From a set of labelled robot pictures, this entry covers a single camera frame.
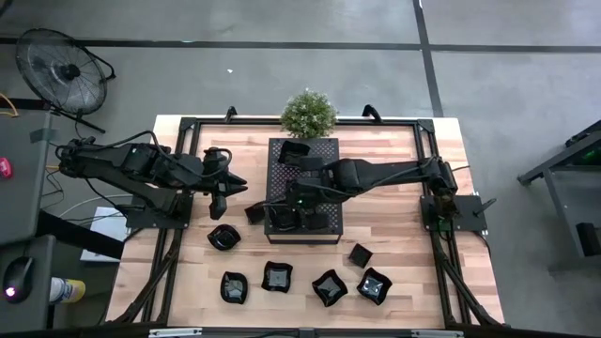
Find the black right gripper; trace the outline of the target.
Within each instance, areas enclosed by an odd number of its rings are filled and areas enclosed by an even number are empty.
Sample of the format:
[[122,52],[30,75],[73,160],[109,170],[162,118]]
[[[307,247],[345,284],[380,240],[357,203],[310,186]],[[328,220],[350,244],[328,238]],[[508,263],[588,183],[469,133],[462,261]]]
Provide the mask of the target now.
[[299,173],[285,185],[285,202],[295,230],[337,230],[331,175],[320,157],[299,157],[291,162]]

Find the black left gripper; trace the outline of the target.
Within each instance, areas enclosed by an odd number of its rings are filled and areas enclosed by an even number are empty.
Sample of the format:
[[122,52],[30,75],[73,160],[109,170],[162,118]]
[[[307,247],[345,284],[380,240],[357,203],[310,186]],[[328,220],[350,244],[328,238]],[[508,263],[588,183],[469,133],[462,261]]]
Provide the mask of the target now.
[[210,186],[209,215],[212,220],[219,220],[225,213],[226,196],[248,190],[244,178],[228,172],[230,162],[231,151],[226,148],[212,146],[205,150],[203,181]]

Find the small black square plate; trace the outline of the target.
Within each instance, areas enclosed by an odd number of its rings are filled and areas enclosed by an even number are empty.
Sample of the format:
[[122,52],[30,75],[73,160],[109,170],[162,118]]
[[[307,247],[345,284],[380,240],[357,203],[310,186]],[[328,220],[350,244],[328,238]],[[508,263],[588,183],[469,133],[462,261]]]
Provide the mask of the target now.
[[348,260],[355,266],[364,269],[369,263],[373,253],[362,246],[360,243],[356,243],[348,255]]
[[262,202],[245,208],[244,212],[249,224],[258,224],[265,220],[265,208]]

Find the black deep wavy square plate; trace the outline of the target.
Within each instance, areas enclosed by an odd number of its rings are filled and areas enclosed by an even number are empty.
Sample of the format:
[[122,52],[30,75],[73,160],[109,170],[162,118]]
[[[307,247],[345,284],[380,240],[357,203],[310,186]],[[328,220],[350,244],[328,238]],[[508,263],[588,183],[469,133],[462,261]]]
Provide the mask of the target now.
[[278,162],[286,166],[300,165],[302,157],[309,154],[311,148],[303,143],[284,141],[281,147]]

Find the black rounded pointed-corner plate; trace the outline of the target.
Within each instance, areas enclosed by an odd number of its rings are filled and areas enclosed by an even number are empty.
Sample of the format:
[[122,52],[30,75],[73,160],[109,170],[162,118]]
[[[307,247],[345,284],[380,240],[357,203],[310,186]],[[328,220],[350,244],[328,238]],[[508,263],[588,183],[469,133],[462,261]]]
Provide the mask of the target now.
[[271,225],[281,232],[297,229],[300,219],[296,210],[289,207],[269,207]]
[[230,224],[220,224],[207,235],[209,243],[218,251],[233,249],[240,241],[238,230]]

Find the glossy black wavy square plate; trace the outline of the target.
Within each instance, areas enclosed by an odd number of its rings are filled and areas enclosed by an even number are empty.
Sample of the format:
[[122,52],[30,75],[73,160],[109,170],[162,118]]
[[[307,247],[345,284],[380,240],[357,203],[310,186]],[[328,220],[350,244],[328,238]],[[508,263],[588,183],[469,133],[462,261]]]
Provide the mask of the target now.
[[268,261],[264,267],[261,287],[267,291],[287,293],[291,286],[293,267],[287,263]]
[[312,288],[324,307],[333,306],[348,293],[346,284],[334,269],[327,270],[318,279],[312,281]]
[[393,282],[387,276],[369,268],[364,272],[356,289],[360,295],[379,306],[385,301],[392,285]]

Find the black perforated metal riser shelf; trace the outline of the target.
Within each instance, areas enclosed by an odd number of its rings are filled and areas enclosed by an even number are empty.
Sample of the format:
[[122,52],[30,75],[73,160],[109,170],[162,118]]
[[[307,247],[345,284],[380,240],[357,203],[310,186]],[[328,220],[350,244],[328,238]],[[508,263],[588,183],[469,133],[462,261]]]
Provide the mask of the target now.
[[303,143],[311,150],[305,157],[320,157],[325,164],[339,159],[339,142],[336,138],[319,139],[293,139],[271,138],[269,140],[267,164],[267,190],[263,204],[266,212],[264,221],[264,234],[271,244],[336,244],[344,234],[343,209],[339,204],[337,217],[337,230],[292,230],[287,232],[277,231],[270,223],[269,207],[286,207],[285,185],[286,182],[299,173],[296,166],[286,166],[278,162],[281,147],[284,141]]

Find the potted green artificial plant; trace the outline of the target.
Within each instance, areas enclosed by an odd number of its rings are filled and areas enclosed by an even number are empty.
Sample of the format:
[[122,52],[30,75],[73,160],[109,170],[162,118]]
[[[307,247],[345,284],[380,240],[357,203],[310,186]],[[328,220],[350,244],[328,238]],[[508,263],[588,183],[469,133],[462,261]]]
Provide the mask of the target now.
[[292,137],[322,138],[333,133],[337,115],[338,110],[325,93],[305,88],[287,101],[280,122]]

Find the glossy black rounded square plate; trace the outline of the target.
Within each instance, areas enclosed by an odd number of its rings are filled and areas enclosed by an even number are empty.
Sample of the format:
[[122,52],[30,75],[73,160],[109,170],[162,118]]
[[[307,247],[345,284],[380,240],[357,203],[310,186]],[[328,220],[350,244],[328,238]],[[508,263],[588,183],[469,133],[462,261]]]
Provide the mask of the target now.
[[222,300],[227,303],[243,304],[248,296],[247,278],[238,272],[226,271],[223,274],[220,293]]

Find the white box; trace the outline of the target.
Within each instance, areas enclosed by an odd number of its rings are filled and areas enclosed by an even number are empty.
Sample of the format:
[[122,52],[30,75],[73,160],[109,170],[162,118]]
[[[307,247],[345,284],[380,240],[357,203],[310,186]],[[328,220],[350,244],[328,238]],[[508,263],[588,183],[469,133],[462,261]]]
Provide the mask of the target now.
[[[131,233],[126,226],[126,218],[112,207],[97,207],[94,216],[89,222],[92,231],[101,233],[123,242]],[[113,258],[99,253],[83,250],[80,260],[87,263],[119,263],[119,258]]]

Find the black metal beam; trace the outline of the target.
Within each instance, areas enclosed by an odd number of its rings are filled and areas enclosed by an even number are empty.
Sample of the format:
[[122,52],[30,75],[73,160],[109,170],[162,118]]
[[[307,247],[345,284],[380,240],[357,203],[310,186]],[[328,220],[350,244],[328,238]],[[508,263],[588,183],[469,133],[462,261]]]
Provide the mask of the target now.
[[68,222],[41,210],[38,215],[36,236],[45,235],[52,235],[58,241],[70,246],[115,259],[121,258],[124,248],[124,244],[120,240]]

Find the white spray can yellow cap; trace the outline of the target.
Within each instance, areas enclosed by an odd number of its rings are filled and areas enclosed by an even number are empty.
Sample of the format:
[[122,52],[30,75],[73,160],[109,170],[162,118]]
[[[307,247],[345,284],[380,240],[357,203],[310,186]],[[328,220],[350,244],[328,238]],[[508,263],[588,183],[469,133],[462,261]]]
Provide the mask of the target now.
[[85,283],[80,280],[53,277],[49,293],[49,303],[74,303],[85,295]]

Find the black floor fan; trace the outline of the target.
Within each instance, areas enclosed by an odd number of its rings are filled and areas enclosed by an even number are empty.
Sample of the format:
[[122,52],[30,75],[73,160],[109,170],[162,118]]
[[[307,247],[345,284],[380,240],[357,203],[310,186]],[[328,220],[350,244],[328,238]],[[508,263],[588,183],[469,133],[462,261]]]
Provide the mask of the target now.
[[29,29],[16,39],[15,62],[29,89],[53,114],[105,132],[85,118],[106,101],[108,83],[116,78],[110,63],[75,38],[47,28]]

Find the grey side desk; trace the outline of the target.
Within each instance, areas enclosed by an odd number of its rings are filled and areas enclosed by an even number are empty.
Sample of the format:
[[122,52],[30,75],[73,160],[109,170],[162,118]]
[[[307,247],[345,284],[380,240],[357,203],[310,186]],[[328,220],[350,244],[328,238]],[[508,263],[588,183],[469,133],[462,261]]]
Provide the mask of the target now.
[[0,158],[12,169],[12,177],[0,177],[0,246],[37,232],[51,134],[48,113],[0,118]]
[[[0,247],[0,334],[46,329],[54,245],[53,236],[43,236]],[[35,260],[32,291],[24,301],[12,304],[3,296],[2,278],[8,264],[20,256]]]

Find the black computer mouse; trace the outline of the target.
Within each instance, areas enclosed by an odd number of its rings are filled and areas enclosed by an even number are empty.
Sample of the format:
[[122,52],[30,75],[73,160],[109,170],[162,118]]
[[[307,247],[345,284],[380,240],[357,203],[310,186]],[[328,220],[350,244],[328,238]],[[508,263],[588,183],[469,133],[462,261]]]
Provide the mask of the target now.
[[32,291],[34,258],[20,256],[12,260],[2,278],[2,291],[8,303],[24,301]]

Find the grey metal equipment stand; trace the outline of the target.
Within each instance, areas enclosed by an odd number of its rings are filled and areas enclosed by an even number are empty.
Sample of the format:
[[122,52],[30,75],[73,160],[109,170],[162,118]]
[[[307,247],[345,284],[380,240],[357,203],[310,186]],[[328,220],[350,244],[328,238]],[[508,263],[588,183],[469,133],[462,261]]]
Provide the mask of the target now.
[[574,256],[551,264],[548,271],[601,270],[601,255],[583,254],[576,228],[578,223],[592,223],[601,241],[601,119],[571,136],[561,152],[518,176],[517,181],[528,186],[538,178],[546,182],[576,250]]

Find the black box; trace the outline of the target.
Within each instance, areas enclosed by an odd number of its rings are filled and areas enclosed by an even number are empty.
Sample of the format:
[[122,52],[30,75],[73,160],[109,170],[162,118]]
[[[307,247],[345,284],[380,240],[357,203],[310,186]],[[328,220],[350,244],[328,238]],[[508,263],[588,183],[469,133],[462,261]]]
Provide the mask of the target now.
[[576,225],[578,239],[585,256],[601,255],[601,241],[592,223],[578,223]]

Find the black metal table frame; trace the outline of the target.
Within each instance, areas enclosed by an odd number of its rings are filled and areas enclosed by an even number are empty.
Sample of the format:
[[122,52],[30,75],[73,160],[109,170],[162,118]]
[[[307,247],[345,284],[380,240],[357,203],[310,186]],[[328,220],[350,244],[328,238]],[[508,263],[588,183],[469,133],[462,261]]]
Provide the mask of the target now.
[[[173,289],[171,302],[157,301],[153,314],[170,327],[315,329],[439,329],[443,326],[439,276],[432,240],[422,223],[418,183],[373,189],[343,204],[344,234],[336,244],[271,244],[259,225],[247,222],[244,209],[264,199],[267,189],[269,140],[283,138],[275,118],[211,120],[202,124],[200,148],[223,146],[233,152],[231,170],[248,190],[232,196],[223,222],[236,227],[241,241],[229,251],[213,248],[207,235],[216,222],[208,215],[209,198],[196,195],[192,219],[183,233],[176,273],[161,280]],[[348,260],[356,243],[373,255],[362,269]],[[293,267],[287,293],[261,287],[268,261]],[[393,285],[377,306],[356,289],[373,268]],[[348,293],[324,307],[312,281],[334,269]],[[248,281],[243,304],[222,300],[226,271]]]

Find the silver aluminium bracket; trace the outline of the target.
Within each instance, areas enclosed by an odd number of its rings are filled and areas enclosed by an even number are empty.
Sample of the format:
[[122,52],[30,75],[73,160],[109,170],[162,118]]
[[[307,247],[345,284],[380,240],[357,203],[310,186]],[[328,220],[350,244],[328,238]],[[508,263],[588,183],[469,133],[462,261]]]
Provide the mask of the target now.
[[465,338],[463,331],[457,330],[412,330],[411,338]]
[[147,338],[200,338],[202,334],[202,328],[162,328],[150,330]]

